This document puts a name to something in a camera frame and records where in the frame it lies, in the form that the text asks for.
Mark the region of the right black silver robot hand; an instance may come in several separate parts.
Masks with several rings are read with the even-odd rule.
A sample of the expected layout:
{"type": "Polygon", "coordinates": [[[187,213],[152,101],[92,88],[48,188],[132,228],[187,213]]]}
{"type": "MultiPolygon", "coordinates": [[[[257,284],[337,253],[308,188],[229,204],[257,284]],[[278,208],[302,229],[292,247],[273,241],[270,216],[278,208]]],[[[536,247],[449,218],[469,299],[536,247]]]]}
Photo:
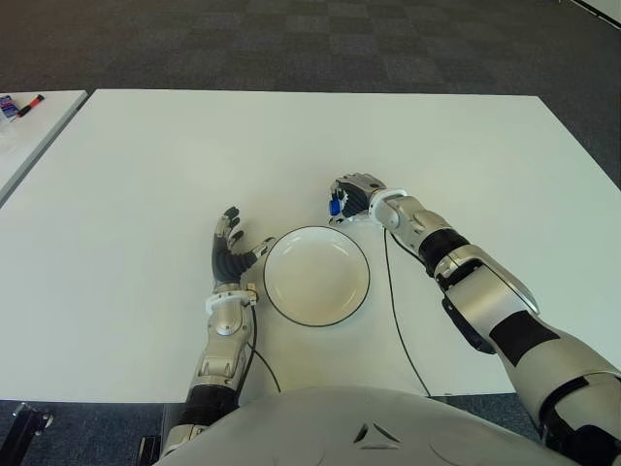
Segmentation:
{"type": "Polygon", "coordinates": [[[337,178],[330,187],[329,222],[340,224],[366,215],[373,195],[385,188],[381,180],[370,174],[353,173],[337,178]]]}

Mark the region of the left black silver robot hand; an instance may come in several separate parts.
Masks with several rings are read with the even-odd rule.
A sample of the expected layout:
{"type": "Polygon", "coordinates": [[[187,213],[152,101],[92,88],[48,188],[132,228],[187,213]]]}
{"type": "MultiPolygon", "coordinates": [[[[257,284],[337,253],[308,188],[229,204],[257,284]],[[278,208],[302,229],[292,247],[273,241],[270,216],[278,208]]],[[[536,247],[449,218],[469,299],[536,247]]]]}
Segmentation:
{"type": "Polygon", "coordinates": [[[216,223],[212,236],[212,275],[215,287],[239,284],[243,274],[268,253],[276,240],[275,237],[268,237],[250,250],[234,252],[234,246],[245,234],[243,230],[237,229],[240,220],[240,210],[232,206],[216,223]]]}

